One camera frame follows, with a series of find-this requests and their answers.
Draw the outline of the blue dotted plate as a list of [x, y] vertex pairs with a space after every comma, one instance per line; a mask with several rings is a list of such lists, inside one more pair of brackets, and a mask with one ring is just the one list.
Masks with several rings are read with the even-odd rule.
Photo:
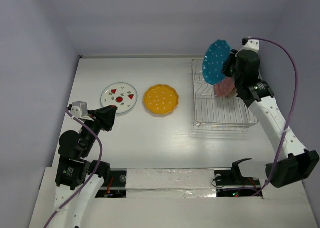
[[226, 40], [218, 39], [210, 45], [202, 62], [202, 74], [206, 83], [216, 85], [226, 77], [222, 70], [230, 52], [231, 47]]

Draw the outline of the maroon dotted plate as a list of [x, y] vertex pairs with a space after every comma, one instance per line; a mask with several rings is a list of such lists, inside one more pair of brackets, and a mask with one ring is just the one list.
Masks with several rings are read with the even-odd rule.
[[226, 77], [221, 82], [215, 84], [213, 89], [217, 97], [227, 97], [236, 89], [236, 86], [232, 78]]

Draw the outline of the pink plate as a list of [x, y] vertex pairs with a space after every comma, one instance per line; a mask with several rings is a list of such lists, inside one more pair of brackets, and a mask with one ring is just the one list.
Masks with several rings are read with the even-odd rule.
[[238, 96], [238, 91], [236, 88], [234, 88], [229, 94], [228, 94], [228, 98], [232, 99]]

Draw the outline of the white watermelon pattern plate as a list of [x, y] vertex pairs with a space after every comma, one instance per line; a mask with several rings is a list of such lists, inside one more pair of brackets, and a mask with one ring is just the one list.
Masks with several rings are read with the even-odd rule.
[[102, 92], [100, 101], [103, 107], [116, 106], [116, 114], [125, 114], [135, 107], [138, 92], [131, 84], [117, 82]]

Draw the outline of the yellow dotted plate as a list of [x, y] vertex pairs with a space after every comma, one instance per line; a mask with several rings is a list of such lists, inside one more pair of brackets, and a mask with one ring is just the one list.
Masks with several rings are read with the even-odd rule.
[[151, 86], [143, 96], [145, 108], [155, 115], [166, 116], [175, 111], [179, 105], [179, 94], [166, 84]]

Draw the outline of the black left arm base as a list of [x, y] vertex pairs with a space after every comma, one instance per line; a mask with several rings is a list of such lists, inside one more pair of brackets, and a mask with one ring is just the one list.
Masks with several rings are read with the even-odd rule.
[[96, 198], [126, 198], [127, 170], [112, 169], [110, 178], [98, 190]]

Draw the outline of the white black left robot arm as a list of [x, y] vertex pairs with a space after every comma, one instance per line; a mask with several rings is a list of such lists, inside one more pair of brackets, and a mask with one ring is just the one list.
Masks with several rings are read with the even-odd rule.
[[110, 132], [117, 107], [89, 110], [86, 102], [69, 105], [65, 113], [81, 125], [59, 138], [59, 161], [55, 177], [53, 214], [46, 228], [81, 228], [99, 191], [111, 179], [110, 164], [102, 161], [103, 145], [98, 135]]

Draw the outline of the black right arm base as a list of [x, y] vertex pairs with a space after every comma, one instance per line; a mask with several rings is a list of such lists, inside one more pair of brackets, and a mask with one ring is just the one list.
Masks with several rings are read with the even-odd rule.
[[258, 188], [261, 186], [259, 180], [254, 180], [252, 177], [243, 177], [236, 175], [231, 169], [218, 169], [214, 171], [214, 183], [219, 188], [231, 186], [253, 186]]

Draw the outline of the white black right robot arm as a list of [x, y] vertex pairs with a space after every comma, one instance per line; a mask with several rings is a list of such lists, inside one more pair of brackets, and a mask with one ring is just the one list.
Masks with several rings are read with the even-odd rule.
[[264, 165], [267, 181], [275, 188], [307, 179], [320, 161], [290, 129], [269, 84], [260, 79], [260, 57], [253, 50], [231, 50], [222, 73], [234, 81], [237, 96], [255, 115], [274, 151], [274, 162]]

